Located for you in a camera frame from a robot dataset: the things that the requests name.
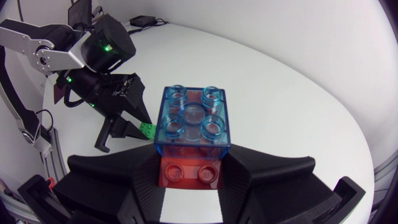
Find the white table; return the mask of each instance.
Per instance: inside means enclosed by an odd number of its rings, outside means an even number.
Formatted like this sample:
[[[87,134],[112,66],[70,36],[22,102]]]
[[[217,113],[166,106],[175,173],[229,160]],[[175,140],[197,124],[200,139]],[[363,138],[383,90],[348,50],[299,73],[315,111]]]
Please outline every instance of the white table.
[[[223,88],[232,143],[276,156],[314,157],[314,174],[332,190],[343,176],[352,178],[366,194],[345,223],[367,222],[374,191],[368,145],[354,118],[325,90],[264,54],[205,32],[168,24],[131,38],[137,53],[114,73],[136,72],[141,77],[154,124],[164,86]],[[104,118],[86,103],[77,108],[67,108],[62,101],[54,105],[55,76],[47,80],[43,108],[53,114],[65,163],[74,154],[105,155],[94,148]],[[108,147],[114,153],[149,143],[111,139]],[[160,220],[222,222],[217,191],[167,189]]]

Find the green led light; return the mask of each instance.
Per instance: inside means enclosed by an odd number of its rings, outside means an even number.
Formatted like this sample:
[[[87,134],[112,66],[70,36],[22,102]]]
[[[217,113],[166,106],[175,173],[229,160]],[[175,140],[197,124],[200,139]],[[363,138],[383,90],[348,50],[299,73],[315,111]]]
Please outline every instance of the green led light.
[[[110,44],[108,44],[107,46],[104,47],[104,50],[105,50],[106,52],[108,52],[108,51],[110,51],[110,50],[112,50],[112,49],[113,49],[113,47],[112,47]]]

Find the lego brick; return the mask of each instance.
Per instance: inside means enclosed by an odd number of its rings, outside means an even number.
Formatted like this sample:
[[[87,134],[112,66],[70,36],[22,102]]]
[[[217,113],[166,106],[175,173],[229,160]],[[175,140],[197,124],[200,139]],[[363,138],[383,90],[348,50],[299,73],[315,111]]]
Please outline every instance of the lego brick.
[[[176,189],[221,188],[221,160],[162,157],[159,186]]]
[[[162,157],[221,159],[231,145],[225,91],[165,87],[154,143]]]
[[[139,130],[149,139],[155,139],[156,125],[142,122]]]

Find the white backdrop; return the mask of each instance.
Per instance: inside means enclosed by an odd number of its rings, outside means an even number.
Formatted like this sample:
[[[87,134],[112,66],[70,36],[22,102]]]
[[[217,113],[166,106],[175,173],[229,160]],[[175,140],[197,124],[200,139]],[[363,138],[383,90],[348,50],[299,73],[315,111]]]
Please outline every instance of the white backdrop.
[[[267,54],[347,107],[365,135],[374,167],[398,149],[398,46],[377,0],[98,2],[120,21],[161,17]]]

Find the transparent blue block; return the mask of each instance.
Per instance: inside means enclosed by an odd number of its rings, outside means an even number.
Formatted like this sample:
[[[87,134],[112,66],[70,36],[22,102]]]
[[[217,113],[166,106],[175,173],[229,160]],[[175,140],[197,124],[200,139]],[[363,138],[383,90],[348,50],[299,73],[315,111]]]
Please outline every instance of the transparent blue block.
[[[231,146],[225,91],[165,87],[155,147],[163,157],[221,159]]]

